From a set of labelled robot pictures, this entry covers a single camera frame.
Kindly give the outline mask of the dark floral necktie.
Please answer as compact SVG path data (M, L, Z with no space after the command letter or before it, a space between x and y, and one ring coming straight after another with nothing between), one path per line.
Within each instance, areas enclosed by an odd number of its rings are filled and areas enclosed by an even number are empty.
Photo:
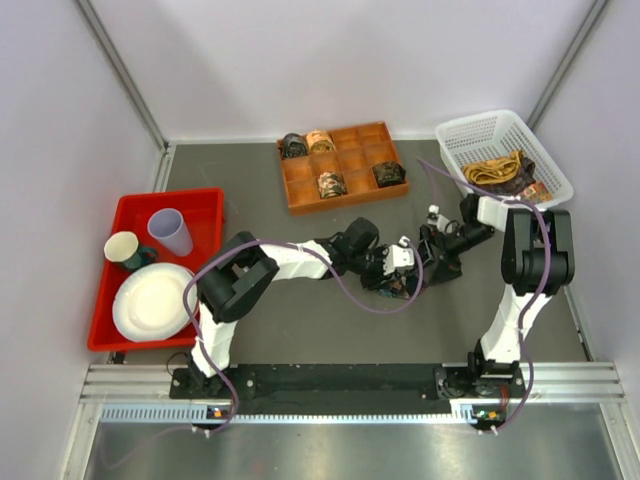
M398 274L377 289L383 297L409 300L415 293L417 278L412 275Z

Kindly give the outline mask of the orange compartment tray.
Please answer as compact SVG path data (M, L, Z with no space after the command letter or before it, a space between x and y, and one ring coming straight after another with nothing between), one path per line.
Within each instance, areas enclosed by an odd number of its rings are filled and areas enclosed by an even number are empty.
M284 159L282 138L277 140L284 191L289 212L305 215L362 203L405 196L409 192L406 174L402 185L379 188L372 167L395 161L402 164L390 131L383 121L329 130L336 150ZM348 193L344 196L321 199L317 180L321 173L331 171L343 176Z

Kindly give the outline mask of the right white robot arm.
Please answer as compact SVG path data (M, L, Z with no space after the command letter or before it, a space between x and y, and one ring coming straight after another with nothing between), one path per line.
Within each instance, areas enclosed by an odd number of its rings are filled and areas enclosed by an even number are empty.
M430 269L425 283L443 284L462 274L460 257L503 235L500 260L505 283L494 320L463 367L436 368L436 388L447 399L510 393L522 380L525 339L551 297L575 274L568 211L540 211L516 198L469 194L460 203L462 219L449 221L432 205L420 228L419 253Z

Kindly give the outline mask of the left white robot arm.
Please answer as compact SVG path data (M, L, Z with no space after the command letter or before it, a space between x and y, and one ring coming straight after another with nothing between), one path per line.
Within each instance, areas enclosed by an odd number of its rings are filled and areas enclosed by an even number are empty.
M379 242L379 230L359 217L344 231L307 242L282 244L258 241L243 231L202 268L188 291L200 302L199 333L191 352L192 384L205 396L226 387L230 345L237 322L246 316L271 283L292 279L325 280L351 272L363 289L380 295L411 297L403 266L412 266L407 244Z

